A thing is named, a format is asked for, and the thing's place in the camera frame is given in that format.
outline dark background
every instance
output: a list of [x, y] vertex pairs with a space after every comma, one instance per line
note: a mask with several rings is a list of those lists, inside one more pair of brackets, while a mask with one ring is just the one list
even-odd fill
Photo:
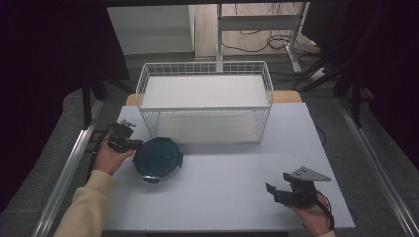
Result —
[[64, 97], [102, 74], [129, 76], [104, 6], [2, 1], [0, 18], [3, 211], [55, 129]]
[[[302, 32], [342, 65], [355, 49], [379, 2], [320, 1], [310, 4]], [[356, 59], [362, 87], [373, 94], [370, 109], [419, 169], [419, 3], [388, 0], [389, 6]]]

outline white wall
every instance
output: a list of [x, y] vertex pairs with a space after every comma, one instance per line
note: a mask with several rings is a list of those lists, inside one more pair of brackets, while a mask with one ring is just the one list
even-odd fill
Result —
[[192, 52], [188, 6], [108, 8], [124, 55]]

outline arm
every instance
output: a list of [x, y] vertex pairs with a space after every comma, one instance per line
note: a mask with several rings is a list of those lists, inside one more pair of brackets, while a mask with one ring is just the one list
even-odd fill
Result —
[[54, 236], [101, 236], [108, 218], [114, 185], [112, 174], [133, 151], [117, 153], [102, 141], [89, 181], [76, 190], [72, 205], [65, 212]]
[[[329, 207], [324, 196], [317, 194], [317, 198], [326, 208]], [[312, 236], [335, 237], [335, 232], [330, 230], [329, 220], [326, 214], [317, 205], [307, 209], [292, 206], [286, 207], [293, 210], [301, 218], [305, 228], [310, 231]]]

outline black curtain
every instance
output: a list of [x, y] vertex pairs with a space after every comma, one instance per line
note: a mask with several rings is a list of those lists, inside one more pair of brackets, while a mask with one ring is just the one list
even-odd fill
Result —
[[88, 1], [0, 4], [3, 211], [39, 158], [65, 96], [86, 79], [129, 76], [104, 6]]
[[419, 3], [391, 1], [367, 45], [362, 81], [380, 124], [419, 169]]

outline metal rail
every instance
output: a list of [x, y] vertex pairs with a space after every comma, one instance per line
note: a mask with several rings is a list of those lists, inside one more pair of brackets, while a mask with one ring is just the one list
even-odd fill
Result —
[[95, 129], [97, 123], [97, 117], [100, 110], [102, 109], [103, 101], [96, 101], [92, 109], [92, 123], [86, 130], [82, 130], [74, 144], [73, 150], [68, 157], [67, 162], [62, 170], [61, 175], [56, 182], [56, 185], [52, 191], [51, 196], [46, 204], [45, 209], [42, 212], [40, 220], [32, 233], [33, 237], [47, 236], [49, 230], [58, 214], [59, 208], [61, 207], [62, 201], [64, 200], [65, 194], [67, 193], [68, 187], [73, 179], [74, 173], [80, 163], [80, 159], [83, 156], [84, 150], [89, 142], [89, 139]]

